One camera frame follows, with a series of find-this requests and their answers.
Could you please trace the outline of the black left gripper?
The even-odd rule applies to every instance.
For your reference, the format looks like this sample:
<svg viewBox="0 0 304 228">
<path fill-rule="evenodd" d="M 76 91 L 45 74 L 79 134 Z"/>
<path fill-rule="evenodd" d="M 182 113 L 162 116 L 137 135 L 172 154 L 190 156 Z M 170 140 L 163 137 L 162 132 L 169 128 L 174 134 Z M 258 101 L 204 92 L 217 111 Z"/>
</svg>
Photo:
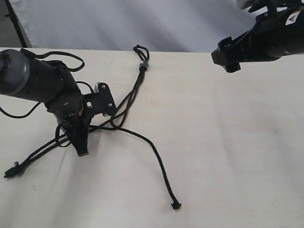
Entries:
<svg viewBox="0 0 304 228">
<path fill-rule="evenodd" d="M 83 157 L 88 155 L 88 131 L 92 116 L 88 113 L 86 104 L 82 104 L 81 108 L 70 114 L 56 114 L 57 129 L 56 129 L 56 144 L 59 147 L 65 147 L 59 141 L 59 132 L 62 130 L 75 148 L 77 155 Z"/>
</svg>

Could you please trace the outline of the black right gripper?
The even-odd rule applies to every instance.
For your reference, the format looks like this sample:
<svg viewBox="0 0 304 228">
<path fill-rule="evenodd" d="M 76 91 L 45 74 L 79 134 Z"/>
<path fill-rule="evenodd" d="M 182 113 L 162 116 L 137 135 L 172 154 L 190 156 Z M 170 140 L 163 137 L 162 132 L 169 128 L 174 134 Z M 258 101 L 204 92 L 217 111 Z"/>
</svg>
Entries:
<svg viewBox="0 0 304 228">
<path fill-rule="evenodd" d="M 254 26 L 237 36 L 227 37 L 211 53 L 214 64 L 227 73 L 241 70 L 240 63 L 275 61 L 285 55 L 284 17 L 258 16 Z"/>
</svg>

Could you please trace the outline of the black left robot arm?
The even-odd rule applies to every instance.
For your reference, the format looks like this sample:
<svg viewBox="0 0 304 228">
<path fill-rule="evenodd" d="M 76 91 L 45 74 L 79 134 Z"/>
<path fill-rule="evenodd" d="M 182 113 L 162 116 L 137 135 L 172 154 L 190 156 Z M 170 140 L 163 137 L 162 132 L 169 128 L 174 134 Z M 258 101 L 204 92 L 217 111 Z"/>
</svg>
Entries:
<svg viewBox="0 0 304 228">
<path fill-rule="evenodd" d="M 81 61 L 69 68 L 60 60 L 45 59 L 62 55 Z M 61 51 L 37 55 L 29 50 L 6 49 L 0 53 L 1 95 L 43 103 L 56 119 L 78 156 L 88 154 L 88 127 L 91 117 L 73 72 L 85 66 L 82 58 Z"/>
</svg>

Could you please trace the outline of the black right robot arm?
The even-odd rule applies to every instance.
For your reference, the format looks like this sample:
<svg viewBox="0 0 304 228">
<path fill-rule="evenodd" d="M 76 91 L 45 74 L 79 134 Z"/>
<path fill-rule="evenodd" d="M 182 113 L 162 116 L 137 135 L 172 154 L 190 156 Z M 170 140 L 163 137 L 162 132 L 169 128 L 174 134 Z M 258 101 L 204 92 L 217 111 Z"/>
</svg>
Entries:
<svg viewBox="0 0 304 228">
<path fill-rule="evenodd" d="M 227 37 L 211 53 L 214 64 L 228 73 L 241 69 L 240 63 L 270 62 L 304 52 L 304 3 L 301 0 L 238 0 L 239 9 L 256 16 L 254 26 L 239 37 Z"/>
</svg>

